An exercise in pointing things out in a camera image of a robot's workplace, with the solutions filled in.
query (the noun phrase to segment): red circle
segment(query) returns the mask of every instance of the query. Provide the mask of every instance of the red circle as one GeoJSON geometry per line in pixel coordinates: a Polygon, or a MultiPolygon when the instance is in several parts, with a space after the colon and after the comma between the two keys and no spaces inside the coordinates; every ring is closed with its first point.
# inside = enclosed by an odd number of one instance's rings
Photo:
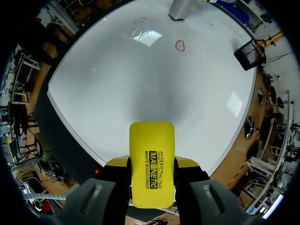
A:
{"type": "Polygon", "coordinates": [[[139,23],[141,23],[141,22],[144,22],[146,19],[147,19],[146,17],[138,18],[138,19],[136,19],[136,20],[133,22],[133,24],[139,24],[139,23]]]}
{"type": "Polygon", "coordinates": [[[175,48],[178,50],[178,51],[180,51],[180,52],[184,52],[184,50],[185,50],[185,47],[184,47],[184,42],[182,41],[182,40],[178,40],[177,42],[176,42],[176,44],[175,44],[175,48]],[[181,44],[182,43],[182,48],[178,48],[178,44],[181,44]]]}

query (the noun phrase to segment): black mesh basket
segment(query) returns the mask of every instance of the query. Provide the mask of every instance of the black mesh basket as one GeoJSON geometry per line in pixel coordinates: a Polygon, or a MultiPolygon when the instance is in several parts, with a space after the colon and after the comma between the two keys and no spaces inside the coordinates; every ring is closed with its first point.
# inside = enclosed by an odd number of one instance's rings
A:
{"type": "Polygon", "coordinates": [[[262,63],[266,63],[264,48],[259,46],[253,39],[239,48],[234,53],[234,56],[240,62],[244,70],[249,70],[262,63]]]}

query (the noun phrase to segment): yellow whiteboard eraser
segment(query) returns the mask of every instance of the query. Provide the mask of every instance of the yellow whiteboard eraser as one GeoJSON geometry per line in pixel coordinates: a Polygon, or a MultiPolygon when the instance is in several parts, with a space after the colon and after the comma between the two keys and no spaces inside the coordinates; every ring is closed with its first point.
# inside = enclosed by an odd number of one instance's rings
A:
{"type": "Polygon", "coordinates": [[[175,133],[170,122],[135,122],[129,130],[131,188],[137,208],[167,208],[174,200],[175,133]]]}

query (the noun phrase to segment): whiteboard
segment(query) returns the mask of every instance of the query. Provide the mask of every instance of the whiteboard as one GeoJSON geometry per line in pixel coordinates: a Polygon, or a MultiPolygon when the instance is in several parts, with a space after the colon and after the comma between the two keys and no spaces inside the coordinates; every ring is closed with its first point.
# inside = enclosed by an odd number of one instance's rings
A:
{"type": "Polygon", "coordinates": [[[170,121],[175,154],[211,175],[248,112],[255,70],[233,55],[251,37],[227,14],[195,4],[184,22],[171,0],[137,0],[90,27],[49,82],[62,122],[101,165],[129,154],[136,121],[170,121]]]}

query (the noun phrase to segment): wooden floor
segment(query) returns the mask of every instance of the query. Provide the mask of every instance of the wooden floor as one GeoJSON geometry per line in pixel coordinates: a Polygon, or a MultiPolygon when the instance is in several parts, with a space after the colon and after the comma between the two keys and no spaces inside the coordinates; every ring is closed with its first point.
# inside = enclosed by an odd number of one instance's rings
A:
{"type": "MultiPolygon", "coordinates": [[[[64,28],[69,35],[72,35],[66,28],[64,28]]],[[[56,56],[56,50],[55,47],[52,46],[51,44],[46,44],[45,49],[50,53],[52,57],[56,56]]],[[[35,86],[34,90],[29,93],[29,104],[27,105],[27,111],[28,113],[31,113],[34,110],[34,106],[37,102],[38,94],[42,85],[42,82],[47,75],[50,66],[46,65],[44,63],[40,63],[41,69],[39,71],[35,71],[33,75],[33,79],[35,79],[35,86]]],[[[257,73],[256,75],[256,83],[255,83],[255,90],[254,90],[254,95],[253,99],[251,102],[251,106],[248,112],[248,115],[252,115],[255,119],[255,124],[261,124],[264,113],[265,113],[265,105],[260,106],[258,102],[258,97],[257,97],[257,90],[258,88],[261,87],[264,91],[266,91],[263,81],[259,74],[257,73]]],[[[33,128],[32,129],[33,133],[39,132],[38,128],[33,128]]],[[[229,189],[231,189],[234,184],[238,181],[238,179],[244,174],[244,172],[248,169],[247,166],[244,166],[241,170],[240,168],[244,165],[245,160],[246,160],[246,155],[249,147],[254,143],[254,141],[257,139],[258,136],[258,131],[255,131],[254,135],[251,137],[251,139],[246,140],[243,134],[243,129],[240,131],[238,138],[236,139],[234,145],[228,152],[227,156],[221,163],[221,165],[217,168],[217,170],[213,173],[211,176],[212,179],[219,180],[222,182],[225,186],[228,186],[229,189]]],[[[31,144],[34,142],[34,136],[31,133],[28,133],[27,136],[27,144],[31,144]]],[[[51,183],[50,180],[46,177],[44,177],[41,173],[39,174],[40,179],[43,181],[44,187],[48,190],[49,193],[52,194],[58,194],[58,195],[64,195],[66,194],[70,187],[69,186],[64,186],[60,183],[51,183]]],[[[133,224],[139,223],[139,221],[132,220],[131,218],[127,218],[127,223],[126,224],[133,224]]]]}
{"type": "MultiPolygon", "coordinates": [[[[254,94],[252,97],[248,115],[251,115],[254,118],[255,124],[260,125],[264,117],[266,105],[261,106],[258,101],[257,91],[259,88],[262,88],[264,93],[267,92],[263,84],[263,80],[257,72],[254,94]]],[[[247,151],[257,139],[258,134],[259,132],[255,131],[252,137],[249,140],[246,140],[246,138],[244,137],[243,129],[241,129],[236,141],[234,142],[232,148],[229,150],[227,156],[210,178],[222,182],[226,187],[230,184],[228,188],[231,189],[236,184],[239,177],[242,176],[246,170],[248,170],[248,166],[244,166],[241,171],[240,168],[244,165],[247,151]]]]}

